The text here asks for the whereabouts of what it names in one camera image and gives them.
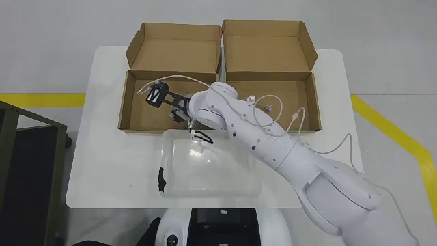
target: cardboard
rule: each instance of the cardboard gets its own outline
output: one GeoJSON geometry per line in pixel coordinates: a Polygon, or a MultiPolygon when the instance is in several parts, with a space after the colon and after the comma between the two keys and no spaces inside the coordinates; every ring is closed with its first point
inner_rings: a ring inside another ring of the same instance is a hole
{"type": "MultiPolygon", "coordinates": [[[[169,105],[157,109],[146,103],[147,94],[136,93],[146,83],[173,74],[215,82],[220,43],[220,26],[143,23],[126,51],[130,70],[126,73],[118,128],[129,132],[187,129],[186,122],[178,124],[169,117],[169,105]]],[[[164,82],[170,91],[183,95],[205,90],[203,85],[182,78],[164,82]]]]}
{"type": "MultiPolygon", "coordinates": [[[[297,20],[224,20],[226,83],[240,99],[277,95],[283,101],[278,123],[286,129],[300,107],[306,111],[302,131],[322,129],[317,90],[311,72],[317,60],[307,28],[297,20]]],[[[260,109],[276,118],[280,109],[274,98],[265,98],[260,109]],[[273,105],[271,112],[264,106],[273,105]]],[[[291,131],[297,131],[298,118],[291,131]]]]}

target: metal cart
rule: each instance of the metal cart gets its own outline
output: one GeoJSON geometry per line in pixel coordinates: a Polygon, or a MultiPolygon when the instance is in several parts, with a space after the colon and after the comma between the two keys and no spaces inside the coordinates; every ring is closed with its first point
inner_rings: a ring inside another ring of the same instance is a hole
{"type": "Polygon", "coordinates": [[[67,126],[0,102],[0,245],[59,245],[67,126]],[[17,129],[20,115],[46,126],[17,129]]]}

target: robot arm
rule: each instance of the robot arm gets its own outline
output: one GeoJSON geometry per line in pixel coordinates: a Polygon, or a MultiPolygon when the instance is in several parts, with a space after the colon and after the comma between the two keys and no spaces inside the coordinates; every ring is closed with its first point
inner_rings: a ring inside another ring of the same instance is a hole
{"type": "Polygon", "coordinates": [[[234,144],[248,150],[294,188],[309,218],[346,245],[416,245],[404,227],[378,208],[379,195],[348,165],[308,150],[253,104],[237,99],[225,83],[194,94],[188,114],[213,129],[227,130],[234,144]]]}

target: clear plastic container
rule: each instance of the clear plastic container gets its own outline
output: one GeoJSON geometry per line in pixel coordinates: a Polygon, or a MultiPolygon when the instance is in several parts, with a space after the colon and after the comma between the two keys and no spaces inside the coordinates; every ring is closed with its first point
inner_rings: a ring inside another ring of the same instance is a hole
{"type": "Polygon", "coordinates": [[[256,197],[261,191],[255,158],[231,144],[227,131],[203,131],[213,144],[188,131],[163,133],[163,197],[256,197]]]}

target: yellow tape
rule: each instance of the yellow tape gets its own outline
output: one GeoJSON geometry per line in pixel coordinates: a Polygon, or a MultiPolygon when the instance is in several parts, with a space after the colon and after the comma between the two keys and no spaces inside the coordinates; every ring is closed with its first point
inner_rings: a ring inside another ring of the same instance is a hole
{"type": "Polygon", "coordinates": [[[385,135],[389,136],[416,158],[434,214],[434,221],[437,224],[437,172],[431,153],[360,98],[355,95],[351,95],[350,98],[352,100],[352,107],[358,114],[379,128],[385,135]]]}
{"type": "Polygon", "coordinates": [[[7,93],[0,101],[16,107],[83,107],[83,93],[7,93]]]}

